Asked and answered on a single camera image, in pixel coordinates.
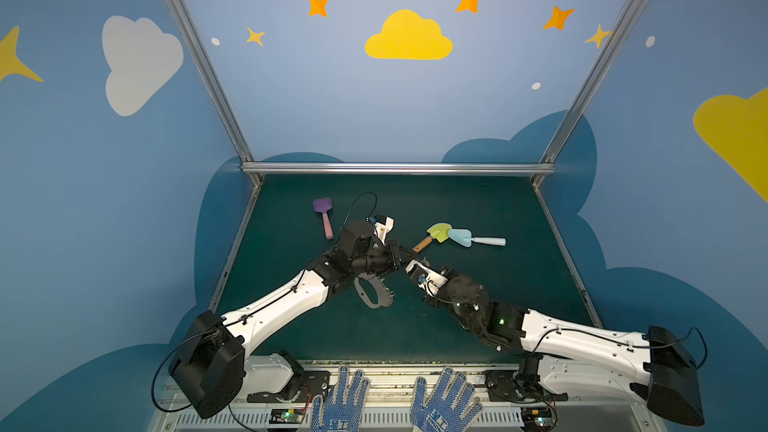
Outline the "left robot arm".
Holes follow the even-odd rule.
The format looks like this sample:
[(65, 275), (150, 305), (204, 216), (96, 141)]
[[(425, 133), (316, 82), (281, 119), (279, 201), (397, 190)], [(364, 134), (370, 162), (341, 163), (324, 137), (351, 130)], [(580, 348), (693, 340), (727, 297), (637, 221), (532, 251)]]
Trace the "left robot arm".
[(380, 237), (367, 221), (353, 221), (337, 242), (282, 287), (238, 310), (198, 315), (169, 363), (169, 375), (202, 419), (225, 409), (241, 392), (246, 378), (262, 394), (283, 400), (299, 392), (304, 370), (289, 354), (246, 361), (264, 341), (301, 314), (346, 290), (359, 276), (382, 278), (419, 255)]

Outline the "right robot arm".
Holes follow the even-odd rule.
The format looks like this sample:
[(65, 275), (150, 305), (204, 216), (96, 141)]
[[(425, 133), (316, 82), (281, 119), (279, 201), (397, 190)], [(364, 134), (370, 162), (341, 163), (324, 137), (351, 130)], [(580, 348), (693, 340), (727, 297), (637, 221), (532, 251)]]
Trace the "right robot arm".
[(517, 373), (507, 381), (516, 399), (587, 392), (644, 403), (677, 424), (705, 423), (699, 365), (683, 339), (666, 328), (610, 331), (516, 308), (490, 299), (484, 286), (448, 268), (436, 272), (417, 263), (410, 278), (427, 304), (445, 307), (465, 331), (520, 356)]

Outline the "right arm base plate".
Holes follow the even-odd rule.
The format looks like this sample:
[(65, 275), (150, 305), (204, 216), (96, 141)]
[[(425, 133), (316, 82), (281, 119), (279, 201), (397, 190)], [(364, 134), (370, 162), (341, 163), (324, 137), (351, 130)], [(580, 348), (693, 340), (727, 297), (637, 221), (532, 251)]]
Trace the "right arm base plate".
[(522, 374), (517, 370), (494, 369), (483, 372), (484, 386), (491, 402), (515, 404), (544, 403), (554, 400), (565, 402), (567, 393), (556, 394), (544, 389), (533, 378), (537, 375)]

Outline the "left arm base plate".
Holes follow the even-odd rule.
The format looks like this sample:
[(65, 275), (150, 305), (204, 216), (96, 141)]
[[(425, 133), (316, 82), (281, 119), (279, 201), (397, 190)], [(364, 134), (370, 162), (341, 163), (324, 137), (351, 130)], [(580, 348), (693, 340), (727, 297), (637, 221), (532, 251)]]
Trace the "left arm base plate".
[(247, 396), (248, 403), (305, 403), (315, 396), (325, 399), (330, 389), (331, 373), (305, 371), (294, 375), (277, 393), (256, 392)]

